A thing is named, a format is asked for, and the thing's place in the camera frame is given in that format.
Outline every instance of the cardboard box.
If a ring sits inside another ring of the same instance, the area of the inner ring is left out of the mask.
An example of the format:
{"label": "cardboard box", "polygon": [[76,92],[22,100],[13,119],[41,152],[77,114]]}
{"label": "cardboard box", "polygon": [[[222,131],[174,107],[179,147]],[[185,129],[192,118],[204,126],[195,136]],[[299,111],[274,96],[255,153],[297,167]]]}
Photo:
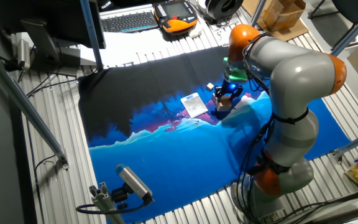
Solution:
{"label": "cardboard box", "polygon": [[288,29],[295,26],[305,7],[303,0],[272,0],[262,20],[271,32]]}
{"label": "cardboard box", "polygon": [[[246,0],[242,3],[242,7],[251,15],[254,15],[256,6],[258,5],[259,0]],[[299,35],[305,34],[309,32],[308,28],[305,27],[305,25],[302,23],[301,19],[296,22],[295,26],[290,27],[288,29],[278,30],[278,31],[270,31],[269,28],[266,27],[265,23],[262,21],[262,17],[265,14],[266,9],[269,7],[272,0],[266,0],[266,4],[264,6],[264,9],[262,11],[262,14],[260,15],[260,18],[258,19],[258,25],[260,28],[262,28],[264,31],[269,32],[272,34],[275,38],[288,41],[295,37],[298,37]]]}

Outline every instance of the metal rod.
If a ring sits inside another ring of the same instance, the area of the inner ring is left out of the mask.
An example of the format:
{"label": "metal rod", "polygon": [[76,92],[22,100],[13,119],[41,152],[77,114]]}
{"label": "metal rod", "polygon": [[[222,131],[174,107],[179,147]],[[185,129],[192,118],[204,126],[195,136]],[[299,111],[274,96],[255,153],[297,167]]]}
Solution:
{"label": "metal rod", "polygon": [[348,44],[358,35],[358,24],[348,35],[333,49],[331,55],[338,56]]}
{"label": "metal rod", "polygon": [[256,24],[258,23],[258,19],[260,17],[260,14],[262,13],[262,10],[265,7],[265,3],[266,3],[266,0],[259,0],[258,5],[256,6],[256,9],[255,9],[255,13],[254,13],[254,15],[252,16],[252,19],[251,19],[251,26],[252,27],[255,27]]}
{"label": "metal rod", "polygon": [[320,6],[325,2],[326,0],[322,0],[313,10],[313,12],[311,12],[311,14],[309,14],[308,19],[314,19],[314,14],[317,12],[317,10],[320,8]]}
{"label": "metal rod", "polygon": [[20,86],[17,82],[11,77],[4,69],[0,61],[0,85],[7,91],[9,97],[11,97],[14,103],[19,107],[19,109],[25,114],[27,119],[32,123],[34,128],[38,131],[41,137],[45,140],[51,150],[57,155],[57,157],[62,161],[65,166],[68,168],[67,156],[62,151],[59,143],[55,139],[55,136],[50,132],[47,125],[42,120],[41,116],[32,106],[29,99],[25,96]]}
{"label": "metal rod", "polygon": [[346,146],[340,147],[332,152],[335,158],[341,157],[345,152],[358,146],[358,138],[347,144]]}
{"label": "metal rod", "polygon": [[92,20],[90,2],[89,0],[80,0],[80,1],[81,1],[82,12],[85,18],[86,27],[88,28],[88,35],[91,41],[94,58],[96,60],[96,68],[100,72],[103,70],[103,63],[102,63],[102,58],[100,56],[98,38],[96,36],[96,31],[94,29],[94,24]]}

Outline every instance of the monitor stand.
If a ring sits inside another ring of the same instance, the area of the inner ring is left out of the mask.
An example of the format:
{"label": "monitor stand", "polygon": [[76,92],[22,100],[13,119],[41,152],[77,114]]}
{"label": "monitor stand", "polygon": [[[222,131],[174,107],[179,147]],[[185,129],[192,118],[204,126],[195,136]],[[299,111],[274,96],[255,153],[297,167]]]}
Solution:
{"label": "monitor stand", "polygon": [[[57,42],[49,35],[46,29],[47,23],[43,20],[23,19],[22,25],[37,47],[36,52],[31,55],[31,70],[76,76],[83,61],[79,49],[56,46]],[[86,64],[96,66],[94,62]]]}

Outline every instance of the orange handheld controller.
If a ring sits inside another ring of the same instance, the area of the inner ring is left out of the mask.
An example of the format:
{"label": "orange handheld controller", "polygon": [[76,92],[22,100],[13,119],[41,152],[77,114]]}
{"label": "orange handheld controller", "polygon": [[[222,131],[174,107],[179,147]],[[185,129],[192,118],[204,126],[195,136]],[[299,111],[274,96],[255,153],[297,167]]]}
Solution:
{"label": "orange handheld controller", "polygon": [[158,24],[168,33],[179,33],[197,24],[196,10],[184,0],[154,4],[154,15]]}

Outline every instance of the wall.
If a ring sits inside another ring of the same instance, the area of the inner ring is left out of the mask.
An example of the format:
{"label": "wall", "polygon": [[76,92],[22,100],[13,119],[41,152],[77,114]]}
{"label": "wall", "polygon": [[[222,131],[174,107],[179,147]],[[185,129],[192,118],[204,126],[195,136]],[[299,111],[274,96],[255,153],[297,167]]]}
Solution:
{"label": "wall", "polygon": [[[0,34],[0,55],[11,49]],[[0,223],[37,223],[23,137],[21,112],[0,89]]]}

